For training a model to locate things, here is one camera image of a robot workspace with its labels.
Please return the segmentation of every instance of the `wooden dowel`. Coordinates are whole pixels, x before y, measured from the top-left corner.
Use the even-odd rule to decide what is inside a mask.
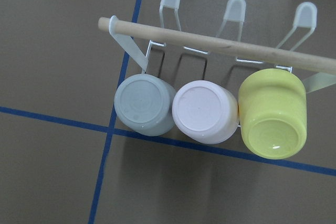
[[[109,18],[100,18],[98,22],[99,28],[103,31],[108,31],[109,20]],[[277,65],[292,66],[294,68],[336,75],[336,60],[326,57],[257,46],[121,20],[116,22],[114,32],[135,38],[151,39],[157,42],[165,42],[177,46],[187,46],[228,56],[265,61]]]

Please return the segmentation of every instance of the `tiled surface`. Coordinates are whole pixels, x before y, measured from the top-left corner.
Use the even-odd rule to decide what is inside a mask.
[[[182,30],[214,35],[227,1],[181,0]],[[274,47],[304,1],[317,5],[318,27],[298,51],[334,58],[334,0],[246,0],[242,41]],[[335,87],[307,96],[308,139],[289,159],[294,163],[255,159],[239,130],[214,145],[217,149],[198,145],[176,127],[164,138],[135,139],[116,130],[109,153],[113,95],[124,53],[98,31],[97,20],[116,14],[130,21],[135,2],[1,0],[0,109],[32,119],[0,113],[0,222],[335,223],[335,176],[330,176],[336,169]],[[158,26],[159,3],[138,0],[133,18],[141,4],[138,22]],[[165,10],[164,15],[166,26],[174,29],[172,13]],[[221,37],[234,39],[236,31],[235,24],[228,24]],[[136,42],[146,50],[147,41]],[[204,79],[235,96],[241,82],[260,69],[223,55],[192,55],[172,45],[155,47],[151,57],[148,73],[175,89],[201,79],[206,63]],[[139,72],[130,60],[125,76]],[[299,78],[312,74],[294,73]],[[118,119],[115,124],[130,130]]]
[[[105,134],[0,113],[0,223],[85,223]]]

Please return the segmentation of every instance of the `blue grout line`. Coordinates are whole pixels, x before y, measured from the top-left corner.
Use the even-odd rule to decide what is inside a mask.
[[[306,172],[336,176],[336,169],[332,169],[332,168],[326,168],[326,167],[321,167],[321,166],[316,166],[316,165],[308,165],[308,164],[288,161],[284,159],[281,159],[281,160],[266,159],[266,158],[259,157],[255,154],[232,151],[232,150],[227,150],[223,148],[190,143],[190,142],[185,142],[185,141],[180,141],[180,140],[173,140],[170,138],[165,138],[165,137],[160,137],[160,136],[155,136],[155,137],[144,136],[137,132],[130,132],[130,131],[121,130],[121,129],[114,129],[114,135],[132,137],[132,138],[137,138],[137,139],[155,142],[155,143],[173,145],[173,146],[178,146],[182,148],[198,150],[202,152],[208,152],[208,153],[213,153],[213,154],[218,154],[218,155],[223,155],[223,156],[246,159],[249,161],[256,161],[256,162],[265,163],[265,164],[271,164],[271,165],[277,165],[277,166],[282,166],[282,167],[287,167],[287,168],[292,168],[292,169],[304,170]]]
[[[65,118],[58,118],[58,117],[50,116],[50,115],[43,115],[43,114],[28,112],[24,110],[16,110],[16,109],[11,109],[11,108],[0,106],[0,112],[11,114],[11,115],[23,116],[26,118],[47,121],[51,123],[58,123],[58,124],[63,124],[67,126],[78,127],[78,128],[92,130],[92,131],[99,131],[99,132],[105,132],[105,133],[109,131],[108,127],[102,126],[102,125],[84,123],[84,122],[79,122],[79,121],[65,119]]]
[[[133,11],[133,16],[132,16],[132,22],[134,22],[134,23],[136,23],[138,21],[141,2],[142,2],[142,0],[136,0],[135,1],[135,6],[134,6],[134,11]],[[130,56],[125,52],[123,60],[122,60],[121,69],[120,69],[118,86],[125,79],[129,58],[130,58]],[[94,195],[93,195],[93,200],[92,200],[92,205],[91,205],[88,224],[94,224],[94,222],[95,222],[94,220],[96,218],[98,202],[99,202],[99,197],[100,197],[100,192],[101,192],[101,186],[102,186],[102,183],[103,183],[103,180],[104,180],[105,163],[106,163],[106,160],[107,160],[107,156],[108,156],[108,154],[111,150],[112,137],[113,137],[113,134],[114,134],[114,126],[116,124],[115,123],[116,119],[117,119],[117,114],[116,114],[114,106],[113,106],[112,112],[111,112],[110,123],[109,123],[109,127],[108,127],[110,131],[106,135],[104,150],[103,150],[103,154],[102,154],[102,158],[101,158],[101,162],[100,162],[100,167],[99,167],[99,172],[98,172],[98,178],[97,178],[97,182],[96,182],[96,187],[94,189],[95,191],[94,191]]]

